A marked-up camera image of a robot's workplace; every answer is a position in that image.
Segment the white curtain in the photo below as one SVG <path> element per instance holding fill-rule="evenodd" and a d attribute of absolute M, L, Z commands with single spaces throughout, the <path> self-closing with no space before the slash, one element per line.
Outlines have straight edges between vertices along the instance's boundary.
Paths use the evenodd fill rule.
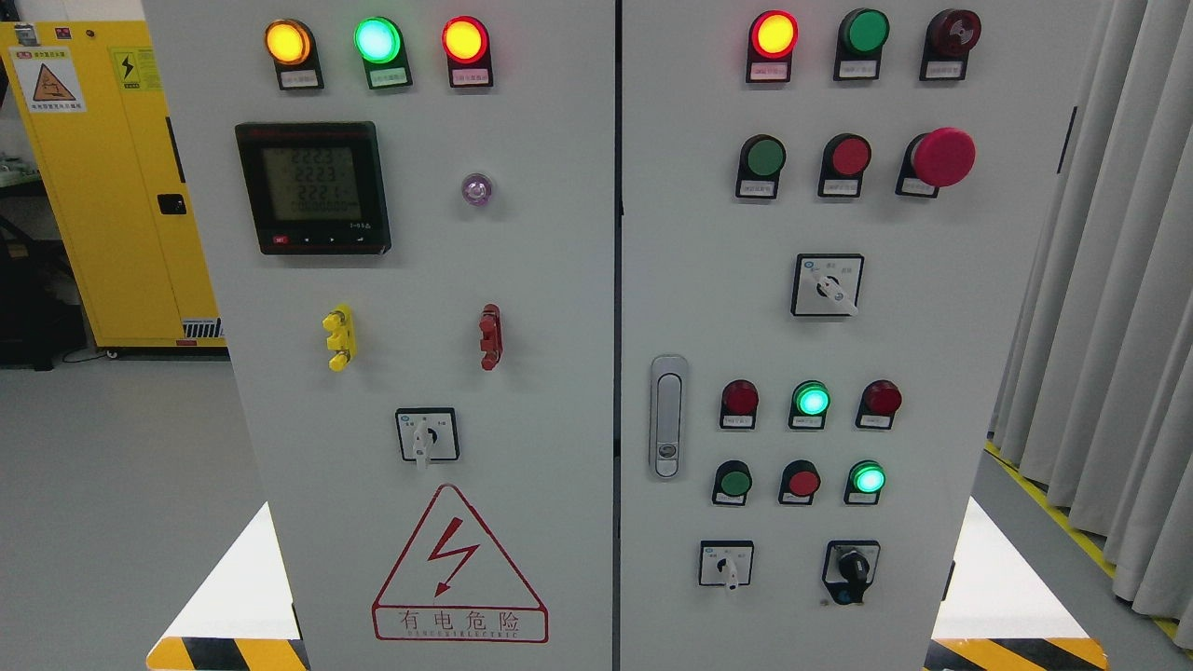
<path fill-rule="evenodd" d="M 1193 648 L 1193 12 L 1119 0 L 991 427 Z"/>

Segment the warning label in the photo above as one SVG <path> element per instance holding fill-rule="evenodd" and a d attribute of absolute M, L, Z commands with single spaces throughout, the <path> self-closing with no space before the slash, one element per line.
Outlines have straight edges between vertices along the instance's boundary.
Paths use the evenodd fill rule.
<path fill-rule="evenodd" d="M 431 498 L 372 615 L 383 641 L 548 641 L 546 607 L 455 485 Z"/>
<path fill-rule="evenodd" d="M 161 74 L 153 49 L 144 47 L 113 47 L 112 68 L 122 91 L 161 91 Z"/>
<path fill-rule="evenodd" d="M 30 112 L 86 112 L 82 87 L 66 47 L 11 47 L 17 82 Z"/>

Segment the gray floor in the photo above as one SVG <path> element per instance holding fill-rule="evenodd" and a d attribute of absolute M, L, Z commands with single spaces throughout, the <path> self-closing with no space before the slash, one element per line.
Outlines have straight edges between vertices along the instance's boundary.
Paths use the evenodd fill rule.
<path fill-rule="evenodd" d="M 0 670 L 134 671 L 264 501 L 231 367 L 0 369 Z M 989 457 L 975 497 L 1114 671 L 1193 671 Z"/>

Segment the yellow safety cabinet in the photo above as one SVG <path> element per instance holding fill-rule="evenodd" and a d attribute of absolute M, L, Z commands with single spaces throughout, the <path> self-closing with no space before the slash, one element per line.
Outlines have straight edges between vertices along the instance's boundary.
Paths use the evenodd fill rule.
<path fill-rule="evenodd" d="M 224 346 L 146 23 L 0 26 L 95 344 Z"/>

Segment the lcd display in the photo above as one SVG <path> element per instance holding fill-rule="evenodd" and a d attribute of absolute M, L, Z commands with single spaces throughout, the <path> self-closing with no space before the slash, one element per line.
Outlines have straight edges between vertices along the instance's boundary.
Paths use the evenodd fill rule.
<path fill-rule="evenodd" d="M 347 147 L 261 149 L 278 221 L 356 221 L 360 196 Z"/>

